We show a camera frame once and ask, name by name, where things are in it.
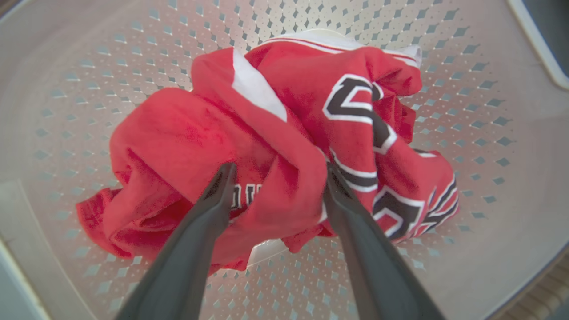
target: perforated plastic surface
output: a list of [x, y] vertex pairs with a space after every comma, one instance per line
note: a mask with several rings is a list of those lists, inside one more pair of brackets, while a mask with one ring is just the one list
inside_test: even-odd
[[[423, 48], [424, 87], [403, 102], [418, 114], [414, 145], [439, 150], [456, 169], [461, 213], [398, 248], [449, 319], [486, 316], [569, 239], [569, 157], [560, 147], [569, 134], [569, 95], [550, 83], [504, 3], [117, 6], [31, 2], [4, 19], [2, 31], [11, 31], [0, 36], [9, 75], [0, 81], [0, 181], [20, 181], [86, 314], [111, 319], [148, 268], [141, 257], [121, 260], [95, 246], [74, 212], [97, 190], [119, 187], [108, 148], [117, 124], [158, 89], [191, 89], [189, 70], [200, 54], [229, 46], [245, 52], [312, 28], [381, 48]], [[30, 24], [17, 21], [24, 17]], [[335, 239], [315, 239], [297, 255], [278, 241], [261, 244], [246, 272], [209, 279], [201, 317], [357, 318], [343, 259]], [[66, 314], [66, 302], [54, 299], [47, 308]]]

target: sports jersey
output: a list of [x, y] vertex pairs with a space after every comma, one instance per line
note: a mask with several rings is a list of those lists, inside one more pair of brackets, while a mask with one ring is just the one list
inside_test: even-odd
[[322, 192], [334, 161], [393, 241], [457, 211], [453, 172], [440, 154], [409, 147], [415, 113], [397, 96], [421, 88], [420, 51], [365, 47], [310, 33], [196, 58], [193, 91], [166, 88], [110, 140], [121, 190], [78, 203], [86, 234], [123, 257], [154, 259], [222, 163], [237, 165], [231, 224], [210, 274], [244, 270], [253, 247], [282, 239], [297, 252], [334, 236]]

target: red garment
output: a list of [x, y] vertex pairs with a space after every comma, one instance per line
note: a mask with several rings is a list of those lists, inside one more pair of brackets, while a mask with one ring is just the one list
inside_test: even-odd
[[297, 252], [316, 235], [333, 236], [321, 199], [327, 159], [394, 241], [453, 215], [449, 164], [407, 145], [415, 113], [397, 96], [421, 88], [417, 57], [322, 39], [302, 33], [245, 57], [232, 48], [200, 56], [192, 92], [148, 98], [111, 138], [123, 189], [77, 204], [88, 236], [119, 257], [154, 259], [227, 161], [237, 164], [236, 199], [210, 274], [244, 270], [268, 239]]

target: red fabric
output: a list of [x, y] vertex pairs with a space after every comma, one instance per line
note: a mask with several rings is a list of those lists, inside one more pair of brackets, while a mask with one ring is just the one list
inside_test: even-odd
[[[393, 231], [397, 219], [378, 207], [387, 201], [378, 196], [382, 192], [405, 203], [424, 203], [413, 221], [401, 213], [409, 227], [391, 237], [394, 241], [420, 235], [452, 216], [457, 195], [449, 164], [437, 153], [417, 153], [407, 145], [415, 113], [397, 96], [421, 88], [417, 61], [360, 47], [330, 49], [274, 39], [246, 55], [254, 72], [243, 67], [233, 49], [196, 58], [192, 92], [158, 91], [113, 133], [112, 166], [123, 189], [104, 189], [77, 204], [88, 236], [116, 256], [154, 259], [218, 167], [229, 161], [237, 164], [241, 192], [230, 213], [232, 224], [217, 239], [210, 274], [220, 268], [244, 270], [252, 248], [268, 239], [281, 238], [297, 252], [317, 235], [334, 236], [326, 221], [319, 223], [327, 158], [358, 172], [376, 172], [377, 188], [356, 195], [381, 216], [378, 224], [385, 231]], [[255, 83], [255, 72], [274, 91], [257, 84], [244, 93], [251, 88], [243, 86]], [[374, 124], [383, 119], [393, 128], [395, 140], [386, 154], [374, 151], [370, 124], [331, 120], [323, 112], [345, 75], [365, 78], [383, 91], [373, 103], [366, 90], [349, 102], [371, 104], [381, 117]]]

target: laundry basket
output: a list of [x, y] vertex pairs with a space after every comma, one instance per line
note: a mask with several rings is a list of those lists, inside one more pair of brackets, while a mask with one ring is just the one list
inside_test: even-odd
[[[497, 0], [21, 2], [0, 22], [0, 235], [38, 308], [112, 319], [149, 267], [94, 245], [74, 211], [119, 187], [116, 126], [158, 89], [191, 89], [198, 55], [313, 28], [423, 48], [424, 87], [402, 101], [414, 146], [455, 168], [461, 207], [397, 248], [446, 317], [554, 312], [569, 290], [569, 92]], [[208, 279], [202, 319], [358, 318], [338, 239], [295, 255], [267, 241], [249, 264]]]

